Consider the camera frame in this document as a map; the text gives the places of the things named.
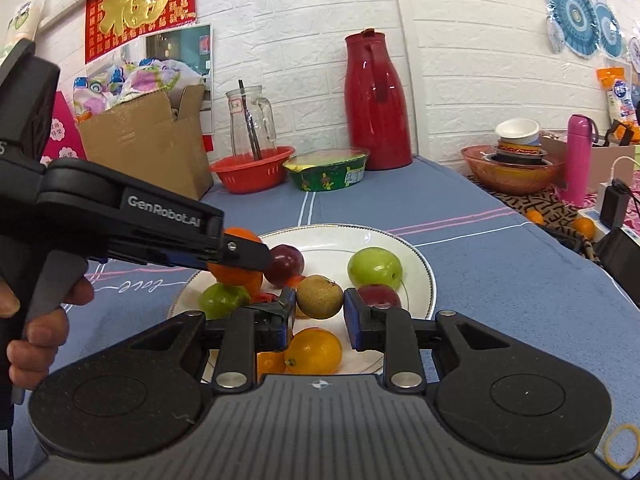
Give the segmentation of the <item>person left hand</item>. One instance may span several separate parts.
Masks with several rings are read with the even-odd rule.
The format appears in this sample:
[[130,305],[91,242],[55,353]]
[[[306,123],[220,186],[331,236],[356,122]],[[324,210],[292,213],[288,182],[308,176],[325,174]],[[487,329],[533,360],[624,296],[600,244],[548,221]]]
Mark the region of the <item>person left hand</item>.
[[[84,306],[93,300],[94,289],[86,278],[81,278],[63,299],[64,304]],[[17,314],[20,302],[9,286],[1,280],[1,317]],[[17,388],[32,390],[49,374],[58,348],[66,343],[70,321],[65,310],[58,306],[53,311],[34,318],[25,326],[24,339],[11,341],[6,355],[11,364],[9,376]]]

